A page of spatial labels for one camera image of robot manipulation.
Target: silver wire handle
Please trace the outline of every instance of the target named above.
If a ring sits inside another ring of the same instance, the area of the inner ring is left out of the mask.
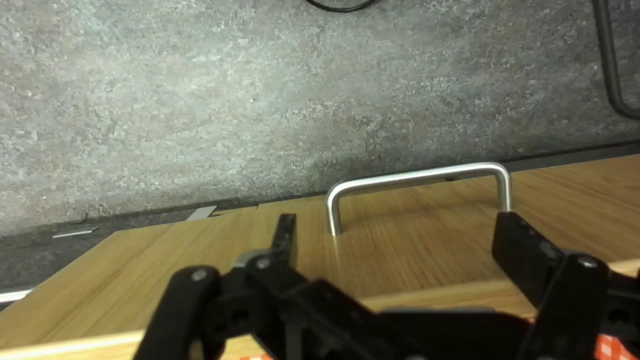
[[[365,188],[389,188],[402,183],[432,180],[432,178],[446,178],[446,177],[473,175],[473,172],[495,172],[499,183],[501,212],[510,212],[513,185],[510,185],[508,171],[499,162],[473,162],[473,164],[458,164],[458,167],[446,167],[446,168],[429,168],[429,171],[417,171],[417,172],[400,172],[400,175],[341,183],[326,194],[328,229],[333,236],[341,235],[341,199],[349,192],[356,192]]]

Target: metal handle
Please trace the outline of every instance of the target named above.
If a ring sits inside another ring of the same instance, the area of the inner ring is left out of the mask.
[[[510,190],[508,171],[499,162],[473,162],[473,164],[458,164],[458,167],[446,167],[446,168],[430,168],[430,171],[418,171],[418,172],[402,172],[402,175],[341,183],[326,194],[328,229],[333,236],[341,235],[341,199],[349,192],[365,190],[365,188],[389,188],[402,183],[417,183],[417,180],[430,180],[430,178],[444,178],[444,177],[473,175],[473,172],[495,172],[499,180],[501,212],[510,212],[513,190]]]

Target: wooden table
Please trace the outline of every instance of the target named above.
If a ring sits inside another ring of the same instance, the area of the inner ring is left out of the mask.
[[[484,304],[527,315],[528,304],[491,259],[495,188],[492,178],[471,178],[347,196],[337,241],[328,236],[323,199],[118,232],[0,313],[0,349],[30,349],[13,352],[17,358],[35,357],[32,347],[92,339],[91,349],[107,345],[115,357],[116,339],[130,357],[173,273],[189,264],[227,273],[242,253],[268,246],[282,212],[298,214],[297,269],[372,309]],[[514,211],[561,246],[609,262],[640,259],[640,156],[516,172]]]

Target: gray fabric wall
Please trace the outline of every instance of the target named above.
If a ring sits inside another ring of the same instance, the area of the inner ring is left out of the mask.
[[[589,0],[0,3],[0,235],[638,137]]]

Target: black cable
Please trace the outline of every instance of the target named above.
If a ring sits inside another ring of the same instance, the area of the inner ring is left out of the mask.
[[[347,7],[347,9],[326,7],[326,5],[323,5],[318,0],[307,0],[307,3],[316,7],[316,9],[323,9],[324,13],[343,13],[344,14],[344,13],[361,13],[361,11],[376,5],[379,0],[365,0],[365,3],[356,5],[356,7]]]

